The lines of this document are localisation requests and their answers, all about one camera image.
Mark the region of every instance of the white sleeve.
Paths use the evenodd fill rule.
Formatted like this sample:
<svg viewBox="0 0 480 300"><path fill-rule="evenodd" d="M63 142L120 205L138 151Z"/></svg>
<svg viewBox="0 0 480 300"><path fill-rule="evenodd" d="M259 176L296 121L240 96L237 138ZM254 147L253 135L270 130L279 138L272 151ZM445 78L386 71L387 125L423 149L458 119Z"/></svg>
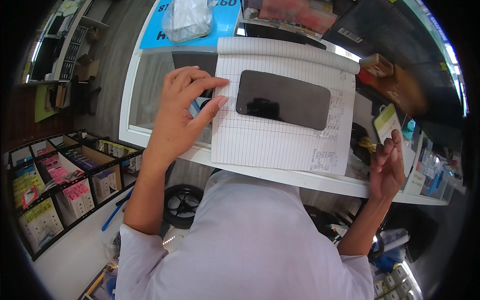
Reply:
<svg viewBox="0 0 480 300"><path fill-rule="evenodd" d="M372 271L366 255L341 255L343 266L347 269L350 280L345 283L349 299L372 300L375 298Z"/></svg>
<svg viewBox="0 0 480 300"><path fill-rule="evenodd" d="M130 299L133 290L146 286L160 261L168 254L158 235L120 226L120 261L115 288L117 300Z"/></svg>

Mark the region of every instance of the open notepad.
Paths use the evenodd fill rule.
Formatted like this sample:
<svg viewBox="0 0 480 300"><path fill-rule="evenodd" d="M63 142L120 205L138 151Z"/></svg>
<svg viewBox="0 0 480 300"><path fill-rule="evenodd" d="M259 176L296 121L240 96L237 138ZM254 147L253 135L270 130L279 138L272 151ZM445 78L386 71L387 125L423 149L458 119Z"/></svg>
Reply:
<svg viewBox="0 0 480 300"><path fill-rule="evenodd" d="M309 45L254 37L219 38L217 52L216 76L228 78L230 83L217 88L215 96L230 99L213 120L213 162L345 174L358 63ZM328 88L331 99L326 128L318 131L237 113L243 70Z"/></svg>

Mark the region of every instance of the gray floor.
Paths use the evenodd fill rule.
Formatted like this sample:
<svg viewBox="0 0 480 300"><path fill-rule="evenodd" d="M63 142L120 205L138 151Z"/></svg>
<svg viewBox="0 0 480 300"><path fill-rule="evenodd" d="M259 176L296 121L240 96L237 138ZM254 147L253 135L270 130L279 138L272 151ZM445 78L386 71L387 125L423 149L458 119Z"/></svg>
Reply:
<svg viewBox="0 0 480 300"><path fill-rule="evenodd" d="M111 5L103 19L110 28L102 32L100 41L92 45L89 53L92 58L101 59L94 84L94 88L102 87L92 106L96 114L76 119L76 128L86 128L90 132L118 140L121 98L130 57L154 2L121 0ZM172 69L173 59L168 53L145 55L141 58L141 72L137 73L132 95L132 104L137 105L134 105L136 111L131 112L130 124L138 126L153 123L163 77ZM211 128L207 128L199 140L208 143L211 140ZM177 159L168 185L188 183L204 188L212 170L212 167ZM353 197L303 188L300 189L300 197L305 204L343 215L347 212L355 213L360 205L360 201Z"/></svg>

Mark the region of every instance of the smartphone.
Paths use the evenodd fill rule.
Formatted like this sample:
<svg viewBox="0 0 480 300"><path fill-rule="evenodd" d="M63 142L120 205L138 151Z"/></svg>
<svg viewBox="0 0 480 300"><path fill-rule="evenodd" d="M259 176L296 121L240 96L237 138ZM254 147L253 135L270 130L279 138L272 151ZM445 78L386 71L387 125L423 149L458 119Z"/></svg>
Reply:
<svg viewBox="0 0 480 300"><path fill-rule="evenodd" d="M329 108L330 90L325 87L271 73L241 73L240 114L323 130Z"/></svg>

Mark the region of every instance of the black wheel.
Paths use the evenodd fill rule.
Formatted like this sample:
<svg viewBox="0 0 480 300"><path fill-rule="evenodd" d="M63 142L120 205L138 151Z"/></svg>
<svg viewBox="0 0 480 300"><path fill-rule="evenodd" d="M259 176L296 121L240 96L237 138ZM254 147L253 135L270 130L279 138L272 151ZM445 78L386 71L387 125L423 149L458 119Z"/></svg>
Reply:
<svg viewBox="0 0 480 300"><path fill-rule="evenodd" d="M204 191L189 184L179 184L165 190L163 219L176 228L189 229Z"/></svg>

